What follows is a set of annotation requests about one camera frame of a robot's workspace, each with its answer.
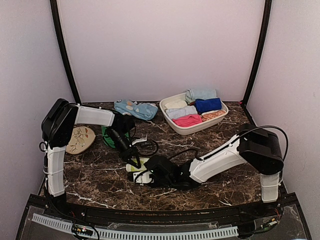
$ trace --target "white vent strip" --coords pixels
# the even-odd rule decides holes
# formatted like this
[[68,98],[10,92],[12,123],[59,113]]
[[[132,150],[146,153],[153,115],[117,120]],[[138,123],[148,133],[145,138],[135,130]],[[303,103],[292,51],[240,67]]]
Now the white vent strip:
[[[64,233],[72,233],[72,223],[70,221],[62,221],[36,213],[33,214],[32,221]],[[101,240],[215,240],[236,237],[239,235],[238,227],[236,226],[206,231],[179,233],[143,233],[115,231],[98,227],[96,227],[96,230],[99,232]],[[97,239],[96,232],[94,232],[91,239]]]

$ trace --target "white wall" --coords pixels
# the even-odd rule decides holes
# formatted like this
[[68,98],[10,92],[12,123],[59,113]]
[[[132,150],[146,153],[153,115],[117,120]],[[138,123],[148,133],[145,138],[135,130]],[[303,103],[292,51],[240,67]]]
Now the white wall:
[[43,179],[41,122],[57,98],[73,99],[48,0],[2,0],[0,29],[0,236],[13,240]]
[[210,86],[240,101],[252,68],[262,0],[60,0],[83,102],[161,100]]
[[320,1],[273,2],[248,109],[257,125],[289,136],[284,181],[296,192],[314,239],[320,236]]

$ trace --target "black vertical pole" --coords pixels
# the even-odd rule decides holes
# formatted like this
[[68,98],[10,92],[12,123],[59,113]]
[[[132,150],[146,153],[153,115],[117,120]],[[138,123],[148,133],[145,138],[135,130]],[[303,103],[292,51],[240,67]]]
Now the black vertical pole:
[[246,90],[243,96],[243,100],[241,101],[241,106],[246,107],[247,103],[250,98],[250,94],[252,92],[252,89],[255,84],[257,72],[259,69],[259,64],[262,56],[262,52],[264,50],[264,45],[265,45],[265,40],[266,40],[266,35],[267,35],[267,29],[268,29],[268,24],[269,24],[269,18],[270,18],[270,12],[271,12],[271,4],[272,0],[265,0],[264,4],[264,11],[263,11],[263,18],[262,18],[262,24],[261,24],[261,30],[260,30],[260,35],[259,35],[259,40],[258,40],[258,45],[256,47],[256,52],[254,56],[254,61],[251,69],[251,74],[249,77],[248,84],[246,86]]
[[52,12],[53,24],[54,24],[54,28],[55,28],[56,39],[58,40],[60,54],[62,57],[65,73],[68,78],[68,82],[69,82],[69,85],[70,85],[72,95],[73,95],[75,102],[77,104],[81,104],[80,96],[78,93],[78,89],[76,86],[74,76],[72,74],[72,70],[71,70],[71,66],[70,66],[70,62],[69,62],[69,58],[68,58],[68,54],[67,54],[64,35],[62,33],[57,0],[50,0],[50,4],[51,4],[51,12]]

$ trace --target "dark blue towel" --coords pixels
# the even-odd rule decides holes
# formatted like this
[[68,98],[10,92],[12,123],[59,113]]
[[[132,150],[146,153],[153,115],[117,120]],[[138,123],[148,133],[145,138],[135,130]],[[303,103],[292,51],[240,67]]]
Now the dark blue towel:
[[222,103],[219,97],[207,100],[196,99],[194,105],[200,114],[222,109]]

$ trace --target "folded towel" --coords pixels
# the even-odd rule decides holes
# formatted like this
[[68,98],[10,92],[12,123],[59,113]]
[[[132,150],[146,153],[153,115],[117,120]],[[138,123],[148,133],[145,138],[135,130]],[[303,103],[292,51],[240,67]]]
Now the folded towel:
[[217,91],[215,89],[207,89],[207,88],[189,88],[185,94],[186,102],[192,103],[196,99],[215,99],[217,97]]
[[222,103],[218,97],[207,100],[197,99],[195,100],[195,107],[198,113],[203,114],[214,110],[221,110]]
[[195,106],[185,106],[183,108],[170,108],[166,111],[170,119],[178,119],[190,114],[198,114]]
[[153,119],[158,111],[158,107],[153,103],[140,103],[137,105],[130,100],[115,101],[114,109],[123,115],[129,114],[142,120]]
[[209,121],[211,119],[215,119],[223,114],[225,114],[226,111],[225,110],[218,110],[218,111],[211,111],[211,112],[205,112],[202,114],[201,118],[202,118],[202,121],[205,122],[205,121]]
[[168,102],[167,104],[164,105],[164,107],[166,109],[181,109],[186,106],[188,106],[188,104],[186,103],[186,101],[184,101],[182,99],[171,101],[171,102]]
[[180,117],[178,119],[172,119],[172,121],[178,126],[184,128],[202,123],[202,119],[198,114],[190,114],[187,116]]

